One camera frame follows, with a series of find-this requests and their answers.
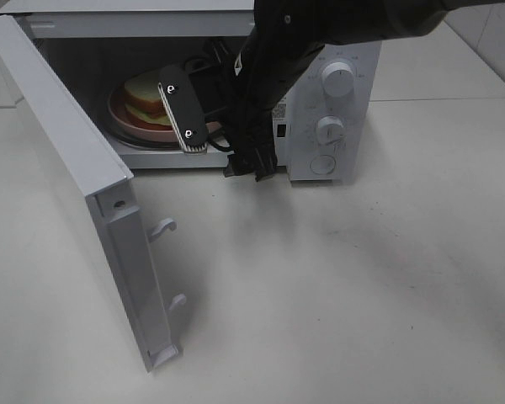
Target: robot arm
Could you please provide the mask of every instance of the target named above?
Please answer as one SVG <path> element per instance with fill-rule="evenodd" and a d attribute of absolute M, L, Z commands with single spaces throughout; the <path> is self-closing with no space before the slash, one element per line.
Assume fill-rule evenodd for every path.
<path fill-rule="evenodd" d="M 225 175 L 256 173 L 259 181 L 277 167 L 271 111 L 325 44 L 427 35 L 449 11 L 491 3 L 504 1 L 256 0 L 256 26 L 241 52 L 235 56 L 221 40 L 212 40 L 211 66 L 188 73 L 164 68 L 163 101 L 185 151 L 201 150 L 208 141 L 205 121 L 218 120 L 234 151 Z M 184 89 L 179 96 L 165 91 L 178 87 L 173 83 Z M 217 95 L 206 96 L 208 89 Z M 185 122 L 194 127 L 186 134 L 179 130 Z"/>

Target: table surface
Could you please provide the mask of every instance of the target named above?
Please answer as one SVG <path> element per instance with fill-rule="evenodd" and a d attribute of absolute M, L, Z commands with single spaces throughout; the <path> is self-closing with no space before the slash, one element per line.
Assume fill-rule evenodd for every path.
<path fill-rule="evenodd" d="M 447 24 L 383 44 L 372 100 L 441 98 L 505 98 L 505 83 Z M 0 106 L 12 104 L 0 78 Z"/>
<path fill-rule="evenodd" d="M 505 402 L 505 99 L 373 103 L 348 187 L 140 173 L 183 357 L 147 375 L 0 110 L 0 403 Z"/>

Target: plate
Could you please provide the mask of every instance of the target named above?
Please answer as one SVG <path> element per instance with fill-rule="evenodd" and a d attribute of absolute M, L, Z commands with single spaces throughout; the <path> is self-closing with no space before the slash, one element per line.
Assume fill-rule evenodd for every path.
<path fill-rule="evenodd" d="M 178 138 L 173 130 L 153 130 L 134 126 L 127 118 L 125 112 L 125 95 L 123 85 L 116 88 L 109 96 L 107 108 L 114 122 L 128 135 L 145 141 L 156 141 L 160 143 L 177 143 Z M 218 122 L 207 124 L 208 131 L 214 132 L 220 129 Z"/>

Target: microwave door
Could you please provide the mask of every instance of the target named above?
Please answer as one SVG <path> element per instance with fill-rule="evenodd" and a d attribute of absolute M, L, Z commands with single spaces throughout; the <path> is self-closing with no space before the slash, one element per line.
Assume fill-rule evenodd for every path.
<path fill-rule="evenodd" d="M 178 353 L 150 250 L 175 223 L 146 232 L 132 173 L 10 16 L 0 17 L 0 70 L 63 215 L 92 262 L 110 268 L 150 371 Z"/>

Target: white microwave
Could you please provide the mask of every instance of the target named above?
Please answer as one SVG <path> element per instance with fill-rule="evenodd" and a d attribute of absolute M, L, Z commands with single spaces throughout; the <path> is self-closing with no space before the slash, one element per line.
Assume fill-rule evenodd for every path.
<path fill-rule="evenodd" d="M 150 243 L 176 224 L 143 226 L 130 170 L 225 167 L 227 155 L 136 142 L 109 123 L 108 96 L 198 55 L 206 38 L 239 49 L 252 10 L 253 0 L 12 0 L 0 10 L 0 67 L 26 135 L 86 248 L 104 251 L 148 371 L 178 354 L 167 314 L 184 296 L 163 302 Z M 379 54 L 378 42 L 327 46 L 275 108 L 291 181 L 351 179 Z"/>

